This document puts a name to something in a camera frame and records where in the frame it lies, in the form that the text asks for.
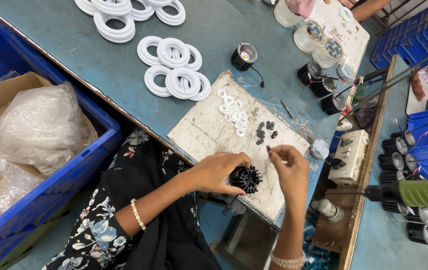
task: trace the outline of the white container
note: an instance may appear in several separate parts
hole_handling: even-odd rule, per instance
[[[306,21],[294,32],[294,43],[303,52],[312,52],[324,44],[323,28],[316,21]]]
[[[313,59],[322,68],[332,67],[341,61],[344,54],[341,44],[334,38],[327,38],[324,46],[318,47],[312,52]]]
[[[302,19],[301,16],[295,15],[289,10],[286,0],[280,0],[274,7],[274,17],[277,22],[285,28],[291,28]]]

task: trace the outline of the black floral fabric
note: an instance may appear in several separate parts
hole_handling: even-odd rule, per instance
[[[161,185],[189,168],[145,131],[134,130],[79,214],[64,251],[43,270],[221,269],[199,229],[197,192],[185,194],[147,224],[146,232],[141,231],[134,238],[126,234],[114,217],[115,204],[118,209],[128,205],[124,192],[116,189],[125,181],[135,188],[153,177]],[[151,242],[155,241],[157,245],[152,249]],[[189,260],[186,252],[195,257]]]

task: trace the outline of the woman's hand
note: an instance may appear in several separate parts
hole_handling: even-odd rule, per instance
[[[249,168],[251,158],[244,152],[221,152],[204,158],[191,169],[178,175],[188,182],[192,191],[244,195],[241,188],[226,184],[226,177],[238,166]]]
[[[279,185],[286,200],[286,205],[305,211],[309,177],[309,162],[301,153],[290,145],[279,145],[269,151],[269,156],[279,175]]]

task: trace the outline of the woman's left hand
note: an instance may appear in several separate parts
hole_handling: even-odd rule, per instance
[[[178,176],[187,181],[191,191],[217,192],[244,195],[244,190],[226,184],[226,177],[238,166],[251,166],[251,158],[246,153],[221,152],[208,156]]]

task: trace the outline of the gold bracelet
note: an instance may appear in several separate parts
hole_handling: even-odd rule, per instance
[[[298,269],[301,268],[304,265],[304,262],[306,261],[306,254],[304,254],[304,251],[302,252],[302,257],[297,259],[280,259],[274,256],[273,252],[271,251],[271,261],[282,268],[287,269]]]
[[[140,228],[145,231],[146,230],[146,226],[144,226],[144,223],[140,220],[139,213],[137,212],[137,208],[136,208],[135,202],[136,202],[136,199],[132,199],[130,201],[130,205],[132,206],[132,211],[134,211],[134,215],[136,216],[136,220],[139,223]]]

